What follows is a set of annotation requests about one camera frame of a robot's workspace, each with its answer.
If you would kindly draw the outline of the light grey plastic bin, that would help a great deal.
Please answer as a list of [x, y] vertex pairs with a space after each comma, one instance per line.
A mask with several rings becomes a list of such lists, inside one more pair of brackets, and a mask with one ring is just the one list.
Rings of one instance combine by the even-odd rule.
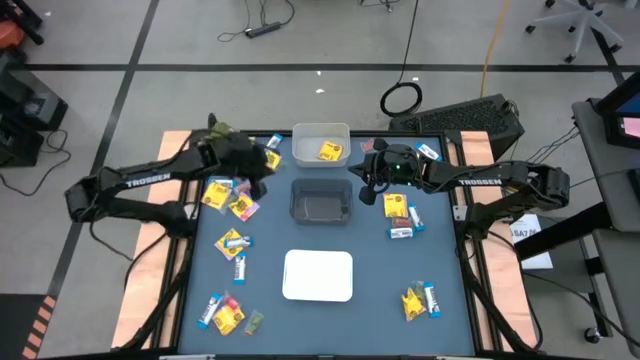
[[[324, 141], [331, 141], [343, 147], [338, 161], [323, 161], [317, 157]], [[300, 167], [342, 167], [346, 165], [350, 154], [350, 128], [345, 123], [299, 123], [293, 127], [292, 155]]]

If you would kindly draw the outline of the white plastic bin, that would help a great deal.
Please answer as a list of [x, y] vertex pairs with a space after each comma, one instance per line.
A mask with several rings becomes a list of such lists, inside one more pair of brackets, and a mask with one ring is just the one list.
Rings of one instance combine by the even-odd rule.
[[288, 300], [348, 302], [353, 257], [346, 251], [292, 249], [285, 255], [282, 294]]

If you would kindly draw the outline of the black computer case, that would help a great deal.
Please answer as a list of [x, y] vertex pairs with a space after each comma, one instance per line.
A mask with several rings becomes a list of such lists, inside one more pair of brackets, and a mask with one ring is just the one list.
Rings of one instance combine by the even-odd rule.
[[484, 131], [495, 160], [525, 133], [516, 104], [502, 94], [393, 118], [389, 129], [416, 134]]

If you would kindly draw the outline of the black power strip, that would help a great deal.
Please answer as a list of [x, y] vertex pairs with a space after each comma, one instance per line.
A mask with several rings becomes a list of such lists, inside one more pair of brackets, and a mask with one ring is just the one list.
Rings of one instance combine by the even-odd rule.
[[282, 23], [279, 21], [276, 21], [273, 23], [263, 25], [259, 28], [248, 28], [244, 31], [244, 34], [248, 38], [253, 39], [253, 38], [274, 32], [276, 30], [279, 30], [281, 27], [282, 27]]

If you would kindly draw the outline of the white paper sheet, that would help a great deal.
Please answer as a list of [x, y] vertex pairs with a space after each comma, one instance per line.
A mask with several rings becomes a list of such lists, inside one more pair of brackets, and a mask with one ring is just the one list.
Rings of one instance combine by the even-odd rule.
[[542, 252], [544, 242], [536, 240], [544, 226], [536, 214], [524, 214], [510, 225], [511, 237], [520, 256], [522, 268], [529, 271], [552, 270], [553, 262], [548, 251]]

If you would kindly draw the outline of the white office chair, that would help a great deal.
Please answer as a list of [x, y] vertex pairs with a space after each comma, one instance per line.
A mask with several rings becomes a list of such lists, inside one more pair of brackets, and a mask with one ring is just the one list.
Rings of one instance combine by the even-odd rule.
[[571, 64], [576, 59], [588, 28], [612, 41], [608, 47], [612, 53], [623, 47], [624, 39], [601, 19], [605, 4], [599, 4], [596, 0], [544, 0], [546, 9], [551, 9], [557, 3], [566, 8], [566, 11], [533, 19], [525, 27], [525, 32], [531, 34], [542, 25], [566, 23], [567, 31], [575, 34], [574, 47], [563, 59], [566, 64]]

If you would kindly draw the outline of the orange black machine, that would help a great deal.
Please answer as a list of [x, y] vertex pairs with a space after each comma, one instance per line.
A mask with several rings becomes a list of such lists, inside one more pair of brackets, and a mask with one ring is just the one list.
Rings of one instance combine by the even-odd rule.
[[25, 37], [42, 45], [42, 23], [43, 19], [25, 0], [0, 0], [0, 49], [17, 47]]

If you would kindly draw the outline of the dark grey translucent bin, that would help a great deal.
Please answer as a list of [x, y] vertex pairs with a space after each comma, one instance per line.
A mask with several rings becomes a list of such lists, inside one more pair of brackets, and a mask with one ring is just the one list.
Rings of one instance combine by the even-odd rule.
[[346, 179], [298, 178], [291, 184], [289, 213], [299, 225], [345, 225], [352, 214], [352, 183]]

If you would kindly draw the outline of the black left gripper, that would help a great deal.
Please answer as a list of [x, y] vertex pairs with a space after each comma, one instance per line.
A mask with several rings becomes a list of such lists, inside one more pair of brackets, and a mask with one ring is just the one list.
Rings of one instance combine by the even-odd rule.
[[244, 133], [236, 133], [232, 140], [213, 144], [213, 150], [218, 160], [214, 175], [249, 179], [253, 200], [260, 200], [267, 193], [261, 180], [274, 175], [275, 171], [262, 145]]

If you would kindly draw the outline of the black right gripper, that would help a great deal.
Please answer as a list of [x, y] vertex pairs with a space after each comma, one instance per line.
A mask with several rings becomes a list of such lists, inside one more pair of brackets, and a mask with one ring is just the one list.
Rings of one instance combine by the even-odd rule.
[[384, 139], [375, 139], [374, 152], [365, 160], [348, 167], [351, 174], [365, 182], [359, 199], [366, 205], [373, 205], [378, 194], [384, 193], [391, 185], [408, 185], [423, 189], [423, 163], [411, 147], [389, 144]]

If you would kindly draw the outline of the black orange striped mat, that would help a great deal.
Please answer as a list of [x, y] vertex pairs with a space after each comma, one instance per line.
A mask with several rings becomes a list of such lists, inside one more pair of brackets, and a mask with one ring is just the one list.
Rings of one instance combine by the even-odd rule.
[[57, 298], [0, 294], [0, 360], [38, 357]]

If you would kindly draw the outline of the grey workstation desk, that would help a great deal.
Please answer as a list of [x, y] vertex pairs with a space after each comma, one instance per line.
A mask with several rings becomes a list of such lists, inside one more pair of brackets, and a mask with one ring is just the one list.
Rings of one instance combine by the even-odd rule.
[[591, 101], [572, 105], [602, 201], [536, 235], [542, 252], [585, 235], [593, 237], [623, 330], [640, 360], [640, 198], [629, 173], [640, 170], [640, 149], [607, 142], [604, 123]]

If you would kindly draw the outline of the black monitor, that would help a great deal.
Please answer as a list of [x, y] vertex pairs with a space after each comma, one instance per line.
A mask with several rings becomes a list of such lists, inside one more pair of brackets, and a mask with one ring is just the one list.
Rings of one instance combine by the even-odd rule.
[[640, 72], [600, 99], [594, 109], [603, 120], [609, 144], [640, 149]]

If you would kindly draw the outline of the artificial plant black pot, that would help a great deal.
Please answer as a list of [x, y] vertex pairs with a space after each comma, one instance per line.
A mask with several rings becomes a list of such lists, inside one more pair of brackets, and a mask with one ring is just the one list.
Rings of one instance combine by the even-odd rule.
[[208, 115], [207, 124], [208, 134], [204, 137], [207, 143], [217, 144], [235, 137], [235, 130], [226, 122], [219, 121], [214, 113]]

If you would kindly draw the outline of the wooden side board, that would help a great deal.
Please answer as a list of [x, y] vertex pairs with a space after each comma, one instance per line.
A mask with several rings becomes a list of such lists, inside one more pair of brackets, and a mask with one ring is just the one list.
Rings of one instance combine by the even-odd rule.
[[[158, 160], [168, 159], [175, 154], [191, 131], [166, 131], [162, 137]], [[197, 182], [172, 180], [152, 185], [147, 200], [163, 204], [167, 201], [191, 203], [198, 193]], [[112, 338], [112, 348], [120, 347], [131, 340], [143, 326], [161, 298], [168, 293], [169, 285], [180, 271], [186, 256], [187, 239], [172, 239], [157, 223], [143, 223], [136, 242], [134, 255], [138, 256], [129, 275]], [[143, 342], [142, 348], [169, 347], [174, 328], [177, 325], [177, 303], [179, 295], [174, 294], [161, 316], [154, 323], [153, 331]]]
[[[494, 162], [489, 137], [486, 132], [461, 131], [460, 145], [448, 144], [450, 162], [455, 165], [488, 165]], [[464, 187], [456, 188], [456, 200], [459, 205], [466, 205], [467, 200], [473, 203], [492, 203], [502, 198], [499, 187]], [[509, 325], [520, 338], [529, 346], [536, 344], [535, 326], [532, 321], [526, 297], [519, 262], [514, 251], [501, 240], [504, 238], [512, 242], [511, 230], [507, 223], [494, 222], [490, 231], [498, 234], [488, 234], [479, 245], [467, 243], [467, 250], [475, 250], [470, 260], [471, 268]], [[475, 317], [480, 336], [480, 346], [483, 350], [512, 351], [502, 335], [493, 335], [495, 325], [490, 321], [485, 309], [474, 297]]]

